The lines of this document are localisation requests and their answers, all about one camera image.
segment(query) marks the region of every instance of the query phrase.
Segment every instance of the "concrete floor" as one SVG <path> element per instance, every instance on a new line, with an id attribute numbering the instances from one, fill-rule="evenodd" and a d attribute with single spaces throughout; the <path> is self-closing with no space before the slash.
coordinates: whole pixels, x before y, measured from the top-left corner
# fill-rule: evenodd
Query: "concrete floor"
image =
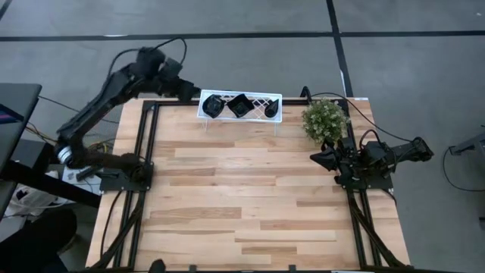
<path id="1" fill-rule="evenodd" d="M 471 0 L 334 0 L 340 31 L 485 30 L 485 2 Z M 331 31 L 324 0 L 13 0 L 0 36 Z M 42 95 L 75 108 L 99 91 L 109 61 L 122 49 L 159 41 L 0 42 L 0 81 L 41 83 Z M 297 96 L 343 94 L 333 38 L 188 40 L 182 77 L 207 89 Z M 482 272 L 485 268 L 485 193 L 466 193 L 443 178 L 447 146 L 483 131 L 485 37 L 343 38 L 354 96 L 369 97 L 381 127 L 421 136 L 435 152 L 427 163 L 403 163 L 393 175 L 399 217 L 411 262 L 418 268 Z M 182 46 L 166 53 L 179 58 Z M 118 64 L 132 61 L 125 56 Z M 72 112 L 40 101 L 32 122 L 55 130 Z M 107 118 L 119 118 L 120 108 Z M 112 137 L 113 124 L 94 129 Z M 391 145 L 398 140 L 381 134 Z M 456 184 L 485 188 L 483 161 L 449 157 Z M 83 267 L 92 219 L 80 221 L 80 244 L 63 259 Z"/>

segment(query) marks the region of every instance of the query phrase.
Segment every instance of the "person's leg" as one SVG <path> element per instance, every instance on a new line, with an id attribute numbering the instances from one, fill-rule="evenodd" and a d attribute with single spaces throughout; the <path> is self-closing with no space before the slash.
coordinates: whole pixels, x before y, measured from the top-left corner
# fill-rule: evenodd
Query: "person's leg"
<path id="1" fill-rule="evenodd" d="M 52 212 L 0 243 L 0 271 L 40 271 L 76 234 L 71 210 Z"/>

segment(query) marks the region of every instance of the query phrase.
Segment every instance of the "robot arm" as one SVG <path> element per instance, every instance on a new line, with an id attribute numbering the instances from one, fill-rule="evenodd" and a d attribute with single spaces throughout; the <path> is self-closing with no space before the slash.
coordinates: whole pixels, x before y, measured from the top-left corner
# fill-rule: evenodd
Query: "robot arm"
<path id="1" fill-rule="evenodd" d="M 182 65 L 167 58 L 161 51 L 142 48 L 136 62 L 114 72 L 103 84 L 101 92 L 77 115 L 58 129 L 56 154 L 61 163 L 70 168 L 100 165 L 119 168 L 130 175 L 140 162 L 134 154 L 108 155 L 88 151 L 83 145 L 84 135 L 91 130 L 112 108 L 124 104 L 140 93 L 164 93 L 178 96 L 187 102 L 200 92 L 193 83 L 178 77 Z"/>

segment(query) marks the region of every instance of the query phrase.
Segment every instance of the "potted plant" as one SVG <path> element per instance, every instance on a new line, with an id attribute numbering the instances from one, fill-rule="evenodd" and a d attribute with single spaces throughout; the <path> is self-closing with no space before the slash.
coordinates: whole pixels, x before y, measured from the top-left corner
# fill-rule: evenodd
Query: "potted plant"
<path id="1" fill-rule="evenodd" d="M 316 143 L 323 143 L 325 139 L 336 142 L 342 137 L 349 119 L 343 110 L 329 99 L 321 99 L 309 105 L 303 111 L 303 129 L 308 137 Z"/>

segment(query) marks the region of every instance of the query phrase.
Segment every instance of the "wooden table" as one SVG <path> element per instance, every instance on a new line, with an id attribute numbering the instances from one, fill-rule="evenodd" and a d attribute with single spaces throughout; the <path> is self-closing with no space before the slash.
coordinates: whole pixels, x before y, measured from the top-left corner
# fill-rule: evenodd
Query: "wooden table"
<path id="1" fill-rule="evenodd" d="M 369 101 L 354 103 L 372 120 Z M 124 106 L 115 153 L 133 152 L 141 107 L 142 100 Z M 184 271 L 189 265 L 200 270 L 286 270 L 291 264 L 298 269 L 358 268 L 346 194 L 334 183 L 334 172 L 309 159 L 319 147 L 302 129 L 304 109 L 284 106 L 274 136 L 272 124 L 241 122 L 211 121 L 205 132 L 197 107 L 162 106 L 136 270 L 147 270 L 155 259 L 163 259 L 168 270 Z M 349 113 L 360 139 L 371 125 L 352 106 Z M 99 260 L 115 194 L 102 197 L 86 266 Z M 381 190 L 368 195 L 377 233 L 398 259 L 409 263 L 393 200 Z M 106 249 L 119 230 L 123 204 L 124 193 L 114 207 Z M 129 234 L 122 265 L 130 241 Z"/>

